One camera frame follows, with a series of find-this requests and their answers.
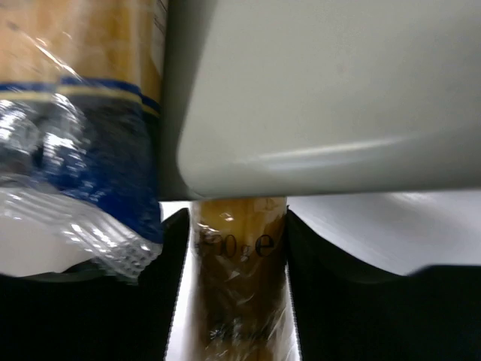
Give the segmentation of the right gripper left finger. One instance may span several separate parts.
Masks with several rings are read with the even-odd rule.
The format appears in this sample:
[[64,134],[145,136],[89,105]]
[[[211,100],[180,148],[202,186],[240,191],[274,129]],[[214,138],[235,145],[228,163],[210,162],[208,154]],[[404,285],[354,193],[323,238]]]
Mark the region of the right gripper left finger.
[[3,360],[162,360],[189,239],[189,212],[163,222],[162,254],[131,285],[85,261],[1,277]]

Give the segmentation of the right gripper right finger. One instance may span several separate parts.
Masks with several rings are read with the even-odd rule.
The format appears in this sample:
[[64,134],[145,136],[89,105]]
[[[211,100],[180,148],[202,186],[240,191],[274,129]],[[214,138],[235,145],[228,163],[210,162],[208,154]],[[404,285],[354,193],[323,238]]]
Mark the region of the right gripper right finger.
[[303,360],[478,360],[480,269],[401,276],[316,234],[293,212],[285,241]]

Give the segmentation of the blue yellow spaghetti bag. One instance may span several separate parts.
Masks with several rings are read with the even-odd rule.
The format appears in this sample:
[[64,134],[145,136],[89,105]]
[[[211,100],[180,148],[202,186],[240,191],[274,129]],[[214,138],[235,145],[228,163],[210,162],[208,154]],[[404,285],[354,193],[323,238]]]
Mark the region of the blue yellow spaghetti bag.
[[190,360],[287,360],[284,197],[192,206],[196,331]]

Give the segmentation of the pasta bag label side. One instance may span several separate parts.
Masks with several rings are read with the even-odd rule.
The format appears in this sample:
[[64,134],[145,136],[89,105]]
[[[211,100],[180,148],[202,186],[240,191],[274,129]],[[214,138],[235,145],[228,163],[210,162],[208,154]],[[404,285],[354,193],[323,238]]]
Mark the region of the pasta bag label side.
[[1,271],[85,260],[136,281],[162,252],[166,1],[1,3]]

